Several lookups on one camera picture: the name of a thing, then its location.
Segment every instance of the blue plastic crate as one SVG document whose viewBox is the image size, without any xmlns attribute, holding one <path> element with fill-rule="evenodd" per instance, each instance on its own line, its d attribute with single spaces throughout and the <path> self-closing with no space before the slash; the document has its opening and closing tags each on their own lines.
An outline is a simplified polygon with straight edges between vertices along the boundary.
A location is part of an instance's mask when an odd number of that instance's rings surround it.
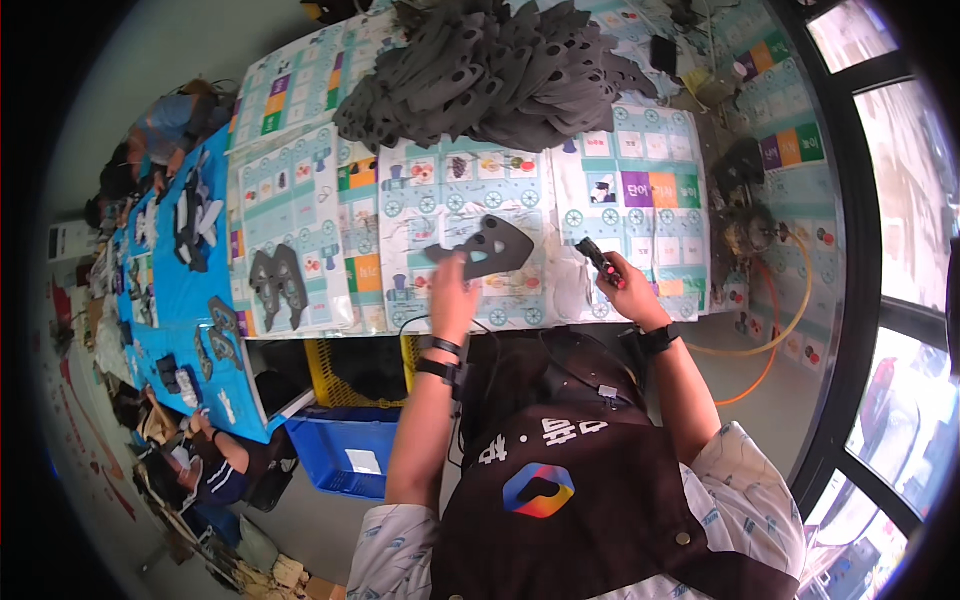
<svg viewBox="0 0 960 600">
<path fill-rule="evenodd" d="M 290 418 L 286 428 L 317 490 L 382 501 L 399 417 L 398 408 L 310 406 Z M 359 466 L 351 462 L 347 450 L 360 451 L 354 453 L 354 462 Z M 364 463 L 371 458 L 375 458 L 381 474 L 363 472 Z"/>
</svg>

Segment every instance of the black bundle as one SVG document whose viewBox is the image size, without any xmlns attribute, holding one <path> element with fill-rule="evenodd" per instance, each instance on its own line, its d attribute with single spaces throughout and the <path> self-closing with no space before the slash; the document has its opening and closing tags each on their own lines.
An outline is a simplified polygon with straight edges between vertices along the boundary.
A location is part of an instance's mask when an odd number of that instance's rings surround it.
<svg viewBox="0 0 960 600">
<path fill-rule="evenodd" d="M 621 91 L 657 91 L 589 18 L 572 0 L 545 12 L 528 2 L 513 17 L 503 0 L 444 3 L 409 46 L 377 58 L 333 120 L 374 154 L 401 137 L 428 148 L 444 133 L 538 153 L 612 132 Z"/>
</svg>

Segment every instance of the window frame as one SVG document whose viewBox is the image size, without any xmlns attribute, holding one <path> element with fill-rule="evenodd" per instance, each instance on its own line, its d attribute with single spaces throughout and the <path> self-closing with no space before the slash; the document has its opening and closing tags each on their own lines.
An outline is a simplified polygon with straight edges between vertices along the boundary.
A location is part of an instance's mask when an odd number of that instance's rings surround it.
<svg viewBox="0 0 960 600">
<path fill-rule="evenodd" d="M 846 235 L 847 249 L 845 296 L 843 305 L 837 307 L 839 336 L 834 336 L 839 341 L 832 348 L 835 361 L 825 374 L 824 391 L 802 449 L 803 458 L 789 482 L 806 521 L 834 470 L 839 469 L 910 538 L 923 524 L 921 517 L 891 484 L 850 454 L 846 442 L 873 376 L 874 350 L 881 327 L 950 353 L 944 313 L 881 293 L 882 268 L 876 261 L 883 252 L 880 204 L 870 146 L 854 101 L 858 94 L 914 81 L 917 75 L 901 49 L 831 74 L 807 26 L 843 1 L 820 0 L 813 6 L 804 6 L 796 0 L 765 0 L 768 12 L 799 59 L 798 67 L 807 86 L 814 92 L 811 102 L 821 124 L 834 189 L 839 192 L 838 221 Z M 855 316 L 845 316 L 845 306 L 855 306 Z M 956 365 L 957 357 L 951 358 Z M 942 504 L 949 489 L 950 482 L 946 481 L 938 504 Z M 931 511 L 927 518 L 933 518 L 934 513 Z"/>
</svg>

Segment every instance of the window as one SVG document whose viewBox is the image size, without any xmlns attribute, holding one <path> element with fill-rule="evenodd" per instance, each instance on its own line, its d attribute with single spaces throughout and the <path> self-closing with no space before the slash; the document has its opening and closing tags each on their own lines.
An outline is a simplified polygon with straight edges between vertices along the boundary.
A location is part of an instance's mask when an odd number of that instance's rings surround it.
<svg viewBox="0 0 960 600">
<path fill-rule="evenodd" d="M 886 26 L 863 0 L 847 0 L 808 27 L 830 73 L 897 49 Z"/>
<path fill-rule="evenodd" d="M 883 236 L 883 295 L 943 312 L 957 169 L 948 136 L 917 82 L 854 97 L 874 164 Z"/>
<path fill-rule="evenodd" d="M 926 516 L 957 447 L 957 388 L 949 357 L 890 329 L 876 336 L 873 376 L 847 450 Z"/>
<path fill-rule="evenodd" d="M 839 470 L 810 517 L 800 600 L 876 597 L 906 550 L 906 536 Z"/>
</svg>

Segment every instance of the white stripe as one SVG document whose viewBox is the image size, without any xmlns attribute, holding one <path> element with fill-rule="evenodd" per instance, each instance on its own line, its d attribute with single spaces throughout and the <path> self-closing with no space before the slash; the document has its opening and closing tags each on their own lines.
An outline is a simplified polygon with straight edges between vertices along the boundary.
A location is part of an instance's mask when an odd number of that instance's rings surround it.
<svg viewBox="0 0 960 600">
<path fill-rule="evenodd" d="M 227 468 L 227 461 L 225 460 L 222 465 L 220 465 L 220 470 L 213 474 L 213 477 L 210 477 L 206 480 L 207 485 L 209 485 L 214 479 L 220 476 L 220 473 L 224 472 L 224 469 Z"/>
<path fill-rule="evenodd" d="M 227 471 L 227 476 L 224 477 L 224 480 L 218 483 L 216 486 L 214 486 L 214 488 L 210 490 L 210 493 L 216 493 L 217 490 L 221 489 L 224 486 L 224 484 L 227 482 L 227 480 L 230 478 L 230 475 L 232 473 L 233 473 L 233 467 L 230 467 L 230 470 Z"/>
</svg>

